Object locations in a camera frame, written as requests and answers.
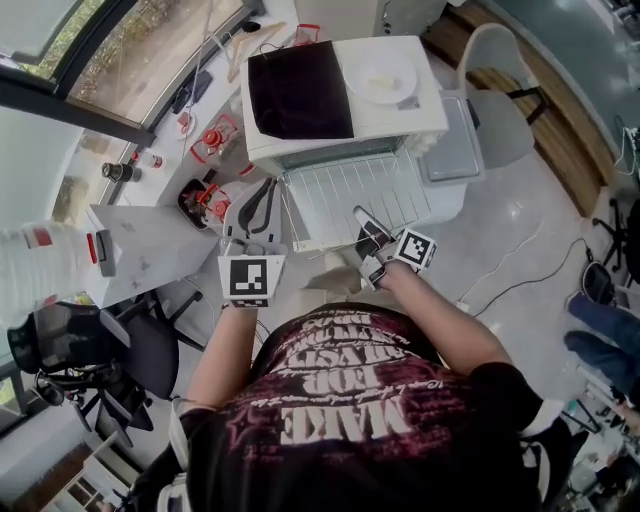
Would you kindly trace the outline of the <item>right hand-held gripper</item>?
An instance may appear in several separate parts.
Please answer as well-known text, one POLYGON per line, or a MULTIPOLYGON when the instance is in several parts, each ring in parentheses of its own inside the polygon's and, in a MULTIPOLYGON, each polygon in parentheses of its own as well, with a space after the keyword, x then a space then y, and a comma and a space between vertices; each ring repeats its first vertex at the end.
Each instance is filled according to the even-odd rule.
POLYGON ((360 205, 353 208, 353 215, 360 226, 355 247, 361 260, 359 272, 371 289, 380 288, 386 266, 393 261, 406 263, 415 273, 431 264, 437 248, 434 240, 410 229, 404 229, 395 237, 360 205))

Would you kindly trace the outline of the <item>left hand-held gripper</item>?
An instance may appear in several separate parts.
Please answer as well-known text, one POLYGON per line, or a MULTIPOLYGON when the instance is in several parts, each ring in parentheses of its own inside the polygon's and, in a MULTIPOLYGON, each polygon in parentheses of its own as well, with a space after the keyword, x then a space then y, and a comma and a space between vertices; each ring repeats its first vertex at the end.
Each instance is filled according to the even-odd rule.
POLYGON ((232 201, 224 221, 218 269, 224 299, 235 308, 266 308, 281 280, 288 248, 281 241, 280 184, 265 178, 232 201), (251 242, 269 242, 266 244, 251 242))

